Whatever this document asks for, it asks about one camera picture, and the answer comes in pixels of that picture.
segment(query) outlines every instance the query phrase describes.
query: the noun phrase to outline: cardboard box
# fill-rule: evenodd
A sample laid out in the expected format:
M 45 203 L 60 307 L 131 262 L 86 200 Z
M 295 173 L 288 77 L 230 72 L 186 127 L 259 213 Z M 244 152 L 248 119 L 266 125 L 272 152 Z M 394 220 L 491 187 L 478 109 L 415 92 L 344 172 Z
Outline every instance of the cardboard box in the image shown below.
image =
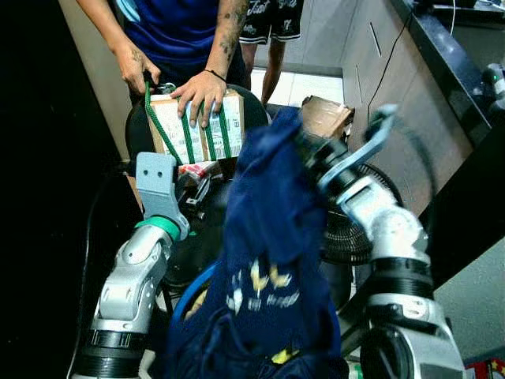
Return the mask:
M 209 126 L 202 129 L 200 127 L 202 118 L 200 112 L 196 120 L 196 126 L 191 127 L 188 120 L 191 102 L 186 104 L 185 114 L 182 118 L 177 115 L 177 106 L 178 101 L 171 99 L 170 95 L 153 95 L 151 97 L 151 107 L 181 162 L 187 164 L 226 158 L 226 138 L 223 139 L 219 116 L 211 114 Z M 230 157 L 235 157 L 238 156 L 244 140 L 244 100 L 242 96 L 234 90 L 227 90 L 226 95 L 223 97 L 223 110 L 223 121 L 226 123 Z M 186 125 L 189 126 L 190 144 L 187 143 L 183 122 L 187 122 Z M 156 152 L 170 154 L 151 118 L 149 118 L 149 126 Z M 214 155 L 211 151 L 211 145 L 214 147 Z M 189 156 L 189 146 L 193 150 L 193 159 L 190 159 Z
M 344 128 L 353 121 L 354 109 L 344 104 L 310 96 L 301 106 L 306 132 L 326 138 L 340 138 Z

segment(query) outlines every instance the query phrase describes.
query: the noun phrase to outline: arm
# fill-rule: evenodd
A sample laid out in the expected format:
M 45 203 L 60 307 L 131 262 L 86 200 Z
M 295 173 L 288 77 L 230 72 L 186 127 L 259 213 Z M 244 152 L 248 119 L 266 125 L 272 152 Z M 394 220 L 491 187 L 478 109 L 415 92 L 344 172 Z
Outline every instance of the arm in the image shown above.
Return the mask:
M 145 70 L 151 73 L 153 81 L 158 84 L 160 74 L 158 67 L 122 31 L 107 0 L 77 0 L 77 2 L 116 56 L 122 79 L 128 86 L 135 92 L 144 93 Z
M 220 0 L 217 27 L 214 43 L 209 54 L 205 69 L 214 70 L 221 77 L 226 77 L 231 59 L 237 46 L 238 37 L 244 26 L 249 0 Z M 192 77 L 186 84 L 172 93 L 180 96 L 178 106 L 179 117 L 184 113 L 186 103 L 193 100 L 189 123 L 194 126 L 198 109 L 205 102 L 202 127 L 208 124 L 212 103 L 215 102 L 215 113 L 221 109 L 226 83 L 212 73 L 202 71 Z

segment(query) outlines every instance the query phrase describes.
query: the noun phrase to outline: black shorts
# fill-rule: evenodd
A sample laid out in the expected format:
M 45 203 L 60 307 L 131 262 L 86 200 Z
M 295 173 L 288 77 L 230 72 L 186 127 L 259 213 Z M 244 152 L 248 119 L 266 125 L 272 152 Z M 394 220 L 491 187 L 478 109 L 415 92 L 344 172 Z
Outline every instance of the black shorts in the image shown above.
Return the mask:
M 303 0 L 249 0 L 240 42 L 264 45 L 269 36 L 281 42 L 300 38 L 302 9 Z

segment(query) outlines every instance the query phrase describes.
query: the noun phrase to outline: wrist bracelet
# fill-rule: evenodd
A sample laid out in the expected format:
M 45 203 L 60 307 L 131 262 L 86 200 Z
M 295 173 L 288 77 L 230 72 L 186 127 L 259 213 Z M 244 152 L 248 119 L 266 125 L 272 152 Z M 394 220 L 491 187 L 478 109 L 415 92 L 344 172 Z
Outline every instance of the wrist bracelet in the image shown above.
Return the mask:
M 221 79 L 222 81 L 224 81 L 226 83 L 226 79 L 224 77 L 222 77 L 221 75 L 219 75 L 218 73 L 216 73 L 213 69 L 204 69 L 204 71 L 211 73 L 212 75 L 214 75 L 215 77 L 218 77 L 219 79 Z

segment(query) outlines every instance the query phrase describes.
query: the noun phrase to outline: white floor tile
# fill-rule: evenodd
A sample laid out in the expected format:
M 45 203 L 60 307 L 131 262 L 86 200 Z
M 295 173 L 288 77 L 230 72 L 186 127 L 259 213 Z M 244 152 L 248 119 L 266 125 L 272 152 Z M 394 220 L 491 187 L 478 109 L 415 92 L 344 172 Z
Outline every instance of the white floor tile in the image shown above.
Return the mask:
M 251 92 L 255 97 L 261 99 L 263 91 L 264 69 L 254 69 L 251 73 Z M 290 100 L 291 87 L 293 86 L 294 73 L 281 73 L 277 87 L 272 93 L 270 104 L 287 105 Z
M 343 103 L 342 79 L 301 73 L 294 74 L 289 105 L 300 107 L 304 98 L 311 95 Z

